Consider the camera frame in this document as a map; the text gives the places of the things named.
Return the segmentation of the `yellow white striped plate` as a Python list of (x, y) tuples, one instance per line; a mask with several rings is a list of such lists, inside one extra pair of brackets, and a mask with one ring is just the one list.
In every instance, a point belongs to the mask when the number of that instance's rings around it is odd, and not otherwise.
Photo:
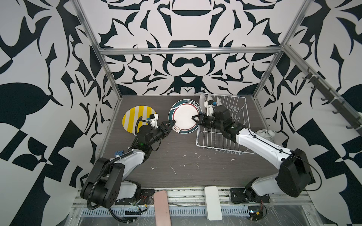
[(123, 115), (122, 126), (127, 132), (134, 134), (137, 120), (141, 116), (142, 120), (147, 120), (152, 114), (156, 114), (156, 111), (149, 106), (146, 105), (135, 106), (129, 109)]

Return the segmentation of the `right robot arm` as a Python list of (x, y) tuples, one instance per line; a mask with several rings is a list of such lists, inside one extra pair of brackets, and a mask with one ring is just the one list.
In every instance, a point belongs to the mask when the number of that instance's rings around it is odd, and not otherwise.
[(201, 113), (192, 116), (192, 120), (201, 127), (220, 131), (224, 138), (254, 151), (278, 170), (268, 177), (256, 178), (245, 187), (249, 200), (271, 193), (298, 197), (314, 178), (304, 151), (278, 146), (257, 135), (246, 125), (234, 121), (223, 105), (214, 107), (211, 115)]

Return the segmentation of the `green rimmed white plate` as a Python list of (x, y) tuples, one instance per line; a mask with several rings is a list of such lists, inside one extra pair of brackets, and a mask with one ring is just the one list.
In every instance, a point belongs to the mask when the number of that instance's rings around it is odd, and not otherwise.
[(174, 120), (173, 130), (179, 134), (190, 134), (196, 131), (199, 125), (192, 119), (202, 113), (200, 105), (192, 99), (182, 99), (170, 109), (168, 119)]

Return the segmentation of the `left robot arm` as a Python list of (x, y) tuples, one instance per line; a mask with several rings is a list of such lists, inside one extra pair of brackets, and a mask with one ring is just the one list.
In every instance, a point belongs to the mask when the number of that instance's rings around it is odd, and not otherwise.
[(160, 144), (173, 130), (175, 120), (163, 121), (157, 128), (143, 125), (135, 135), (129, 151), (115, 158), (99, 158), (86, 182), (82, 186), (81, 198), (87, 201), (87, 208), (110, 208), (121, 199), (137, 199), (140, 185), (125, 180), (139, 165), (144, 163), (153, 151), (152, 145)]

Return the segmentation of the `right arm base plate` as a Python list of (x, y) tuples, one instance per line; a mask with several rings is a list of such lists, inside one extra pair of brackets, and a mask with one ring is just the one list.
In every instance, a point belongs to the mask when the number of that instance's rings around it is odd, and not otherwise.
[(231, 188), (231, 202), (234, 204), (242, 203), (270, 203), (270, 196), (257, 195), (251, 188)]

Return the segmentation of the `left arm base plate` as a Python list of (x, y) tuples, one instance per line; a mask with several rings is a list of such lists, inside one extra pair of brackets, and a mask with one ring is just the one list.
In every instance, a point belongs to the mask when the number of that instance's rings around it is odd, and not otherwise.
[(137, 190), (134, 197), (124, 198), (115, 202), (115, 205), (132, 205), (133, 203), (137, 205), (149, 205), (153, 204), (153, 195), (155, 189), (141, 189)]

